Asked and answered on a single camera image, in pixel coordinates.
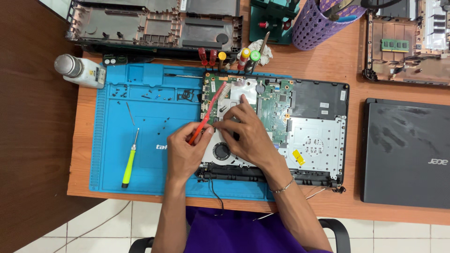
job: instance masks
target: brown wall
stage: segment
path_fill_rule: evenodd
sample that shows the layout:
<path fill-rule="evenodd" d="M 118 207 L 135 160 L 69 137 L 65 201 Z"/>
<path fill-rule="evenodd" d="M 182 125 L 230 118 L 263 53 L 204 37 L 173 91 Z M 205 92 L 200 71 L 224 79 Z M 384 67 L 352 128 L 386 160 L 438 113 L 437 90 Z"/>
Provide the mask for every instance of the brown wall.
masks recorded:
<path fill-rule="evenodd" d="M 68 25 L 37 0 L 1 1 L 0 252 L 9 253 L 103 199 L 67 196 L 78 86 L 53 67 L 81 55 Z"/>

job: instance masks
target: left hand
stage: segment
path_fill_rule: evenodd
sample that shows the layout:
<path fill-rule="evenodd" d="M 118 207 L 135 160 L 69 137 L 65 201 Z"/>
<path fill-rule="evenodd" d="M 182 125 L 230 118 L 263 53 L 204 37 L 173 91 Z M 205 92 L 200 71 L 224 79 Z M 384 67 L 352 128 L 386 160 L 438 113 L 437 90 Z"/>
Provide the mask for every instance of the left hand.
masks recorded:
<path fill-rule="evenodd" d="M 190 140 L 200 122 L 191 122 L 169 135 L 167 138 L 167 181 L 178 181 L 183 184 L 198 169 L 211 140 L 214 128 L 205 124 L 205 131 L 199 133 L 193 145 Z"/>

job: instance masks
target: closed black laptop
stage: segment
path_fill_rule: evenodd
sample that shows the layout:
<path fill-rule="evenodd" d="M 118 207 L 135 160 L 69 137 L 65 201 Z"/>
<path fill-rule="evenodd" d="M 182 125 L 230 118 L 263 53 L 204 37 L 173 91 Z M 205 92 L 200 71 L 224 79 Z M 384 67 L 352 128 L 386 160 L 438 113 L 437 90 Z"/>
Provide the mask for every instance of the closed black laptop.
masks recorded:
<path fill-rule="evenodd" d="M 450 106 L 368 98 L 361 201 L 450 208 Z"/>

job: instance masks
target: blue silicone mat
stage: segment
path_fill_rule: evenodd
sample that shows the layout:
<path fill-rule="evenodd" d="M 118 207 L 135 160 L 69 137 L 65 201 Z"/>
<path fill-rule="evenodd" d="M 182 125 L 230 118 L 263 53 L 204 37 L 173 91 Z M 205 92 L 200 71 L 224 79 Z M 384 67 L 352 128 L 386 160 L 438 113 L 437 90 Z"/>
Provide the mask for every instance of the blue silicone mat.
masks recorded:
<path fill-rule="evenodd" d="M 196 95 L 202 92 L 202 79 L 165 77 L 164 74 L 203 76 L 204 71 L 204 68 L 153 63 L 108 66 L 105 87 L 97 91 L 91 191 L 163 195 L 167 172 L 166 138 L 182 125 L 199 121 L 200 103 Z M 177 100 L 177 94 L 184 90 L 193 91 L 192 102 Z M 123 174 L 137 128 L 133 170 L 130 184 L 124 189 Z M 215 198 L 211 184 L 198 183 L 197 179 L 195 176 L 188 179 L 186 196 Z M 224 199 L 273 200 L 267 184 L 261 182 L 215 180 L 214 191 Z"/>

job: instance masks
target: yellow-green screwdriver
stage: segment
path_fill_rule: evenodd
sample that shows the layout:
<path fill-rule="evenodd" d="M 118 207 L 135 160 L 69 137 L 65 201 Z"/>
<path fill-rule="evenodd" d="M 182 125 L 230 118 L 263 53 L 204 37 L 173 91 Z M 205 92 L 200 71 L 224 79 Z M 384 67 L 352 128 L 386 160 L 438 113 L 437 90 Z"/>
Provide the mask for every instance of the yellow-green screwdriver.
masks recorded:
<path fill-rule="evenodd" d="M 133 160 L 135 159 L 136 140 L 138 139 L 138 133 L 139 133 L 139 128 L 138 128 L 138 131 L 136 132 L 135 143 L 131 146 L 130 157 L 128 158 L 128 163 L 126 165 L 125 174 L 123 175 L 122 188 L 128 188 L 128 184 L 130 183 L 131 168 L 133 167 Z"/>

